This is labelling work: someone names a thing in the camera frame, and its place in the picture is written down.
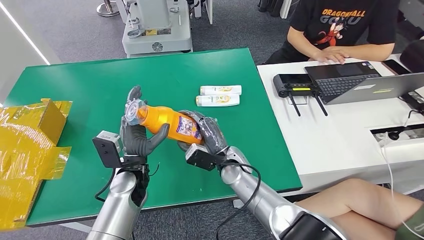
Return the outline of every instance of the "white bottle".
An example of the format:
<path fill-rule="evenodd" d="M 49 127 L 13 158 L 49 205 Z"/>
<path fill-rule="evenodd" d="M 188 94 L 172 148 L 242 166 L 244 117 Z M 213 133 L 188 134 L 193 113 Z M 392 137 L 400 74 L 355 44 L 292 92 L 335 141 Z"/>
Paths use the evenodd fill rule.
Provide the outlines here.
<path fill-rule="evenodd" d="M 238 94 L 197 96 L 196 105 L 199 107 L 228 107 L 240 104 Z"/>
<path fill-rule="evenodd" d="M 228 95 L 228 94 L 242 94 L 242 86 L 201 86 L 200 95 Z"/>

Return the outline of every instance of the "white wall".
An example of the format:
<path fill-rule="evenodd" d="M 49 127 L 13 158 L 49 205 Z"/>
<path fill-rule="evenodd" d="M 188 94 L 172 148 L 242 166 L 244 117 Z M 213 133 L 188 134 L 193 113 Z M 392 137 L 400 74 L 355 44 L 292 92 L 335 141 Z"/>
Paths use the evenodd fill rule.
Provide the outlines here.
<path fill-rule="evenodd" d="M 46 65 L 46 62 L 10 20 L 2 6 L 50 64 L 60 63 L 53 50 L 26 20 L 16 1 L 0 0 L 0 104 L 5 101 L 25 67 Z"/>

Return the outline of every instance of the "green table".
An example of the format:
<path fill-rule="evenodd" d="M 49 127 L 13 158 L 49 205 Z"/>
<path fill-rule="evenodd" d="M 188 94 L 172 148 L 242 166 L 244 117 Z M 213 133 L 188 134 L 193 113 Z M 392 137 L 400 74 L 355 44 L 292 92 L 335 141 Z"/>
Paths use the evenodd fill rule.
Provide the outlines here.
<path fill-rule="evenodd" d="M 197 107 L 200 86 L 242 85 L 240 105 Z M 73 101 L 59 146 L 72 146 L 63 177 L 42 185 L 27 225 L 77 222 L 99 213 L 94 194 L 108 181 L 92 143 L 101 130 L 118 133 L 129 90 L 141 85 L 151 106 L 195 110 L 218 119 L 228 143 L 240 148 L 263 180 L 277 191 L 302 187 L 247 48 L 145 58 L 27 67 L 5 106 L 41 98 Z M 216 170 L 185 163 L 184 153 L 166 139 L 150 156 L 157 173 L 148 186 L 145 208 L 160 208 L 234 197 Z"/>

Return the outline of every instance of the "floor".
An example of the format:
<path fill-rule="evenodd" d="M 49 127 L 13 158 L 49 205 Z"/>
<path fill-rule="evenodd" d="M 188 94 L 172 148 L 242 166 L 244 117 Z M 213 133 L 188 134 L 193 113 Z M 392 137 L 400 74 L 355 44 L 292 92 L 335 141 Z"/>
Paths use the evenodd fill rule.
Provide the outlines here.
<path fill-rule="evenodd" d="M 101 0 L 17 0 L 28 18 L 64 63 L 125 58 L 121 39 L 124 25 L 120 16 L 99 17 Z M 287 20 L 257 11 L 258 0 L 216 0 L 214 24 L 206 17 L 192 20 L 195 51 L 248 47 L 256 64 L 282 45 L 289 28 Z M 408 40 L 398 35 L 395 53 Z M 424 192 L 414 194 L 424 200 Z M 215 239 L 217 225 L 235 209 L 230 201 L 142 213 L 136 229 L 137 240 Z M 25 228 L 0 233 L 0 240 L 84 240 L 87 234 L 62 226 Z M 248 212 L 222 228 L 222 239 L 269 240 L 270 236 Z"/>

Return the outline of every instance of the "person's leg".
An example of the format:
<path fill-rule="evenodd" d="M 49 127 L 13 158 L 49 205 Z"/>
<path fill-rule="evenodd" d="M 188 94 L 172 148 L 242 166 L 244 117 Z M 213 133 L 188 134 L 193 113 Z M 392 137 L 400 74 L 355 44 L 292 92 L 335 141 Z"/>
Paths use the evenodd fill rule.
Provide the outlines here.
<path fill-rule="evenodd" d="M 332 220 L 344 230 L 349 240 L 394 240 L 395 231 L 354 211 L 335 216 Z"/>
<path fill-rule="evenodd" d="M 286 64 L 290 63 L 290 61 L 286 58 L 285 50 L 281 47 L 277 51 L 275 51 L 271 56 L 266 60 L 263 64 Z"/>
<path fill-rule="evenodd" d="M 394 200 L 404 221 L 423 205 L 418 199 L 396 192 Z M 394 230 L 402 224 L 390 190 L 360 179 L 343 181 L 296 204 L 328 218 L 354 211 Z"/>

